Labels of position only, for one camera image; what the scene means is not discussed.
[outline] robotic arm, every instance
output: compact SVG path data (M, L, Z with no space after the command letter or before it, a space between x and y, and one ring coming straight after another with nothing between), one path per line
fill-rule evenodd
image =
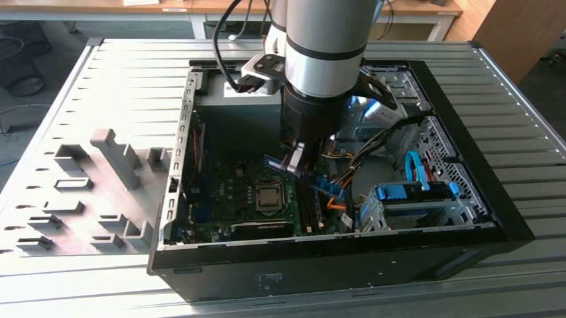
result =
M283 89L283 117L296 140L282 170L300 180L312 176L323 140L345 125L353 96L378 101L373 110L382 114L378 117L399 119L386 85L361 72L378 2L275 0L266 54L255 56L242 70L242 91Z

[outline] desk leg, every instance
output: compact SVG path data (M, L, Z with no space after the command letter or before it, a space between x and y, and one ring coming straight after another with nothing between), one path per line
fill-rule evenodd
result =
M433 32L429 35L427 41L443 41L453 25L454 16L442 17L434 25Z
M195 40L206 40L204 22L204 15L191 15L192 34L195 35Z
M63 24L70 33L78 32L78 21L63 21Z

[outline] slotted metal work surface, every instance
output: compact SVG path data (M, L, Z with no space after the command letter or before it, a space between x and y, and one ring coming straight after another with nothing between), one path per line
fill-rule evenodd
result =
M223 43L220 48L224 58L246 59L260 50L260 43ZM369 45L366 57L427 62L537 241L443 282L203 305L186 304L160 278L147 275L144 254L15 258L5 253L0 255L0 311L92 312L99 317L110 315L103 311L116 310L160 317L227 311L262 317L303 317L296 311L312 311L308 317L566 315L562 140L482 49L467 43L381 42ZM84 131L114 126L118 138L136 150L172 146L191 58L214 59L210 42L106 40L87 47L1 194L4 212L13 203L11 195L28 186L25 176L41 167L37 156L54 142L47 136L74 138L76 131L66 126L86 123ZM86 109L99 114L90 125L82 115ZM222 282L211 284L222 288Z

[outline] wooden desk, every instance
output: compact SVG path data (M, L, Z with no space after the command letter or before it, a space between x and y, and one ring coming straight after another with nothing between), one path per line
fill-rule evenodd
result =
M123 0L3 0L0 20L62 20L62 21L190 21L196 39L206 38L206 21L218 21L232 0L162 0L159 5L126 7ZM230 21L243 21L248 2L243 0ZM454 0L445 7L425 0L397 0L393 3L395 23L435 25L429 40L443 40L454 18L462 9ZM264 4L255 0L251 21L263 18ZM386 23L390 7L385 5L379 23Z

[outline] floor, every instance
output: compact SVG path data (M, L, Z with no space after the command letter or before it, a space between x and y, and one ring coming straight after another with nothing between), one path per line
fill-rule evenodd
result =
M13 105L31 103L51 104L59 89L63 86L75 61L91 37L104 38L192 38L192 29L188 22L78 22L79 32L68 33L63 22L41 23L45 35L52 45L52 51L35 59L41 74L45 77L47 87L33 96L24 98L11 97L0 89L0 112ZM258 38L259 24L252 24L244 38ZM541 62L531 70L519 85L542 115L562 136L566 136L566 63L554 68ZM45 115L47 107L25 107L1 115L1 127L11 131L9 137L0 135L0 190L8 180L15 164L4 163L17 160L33 137L36 128Z

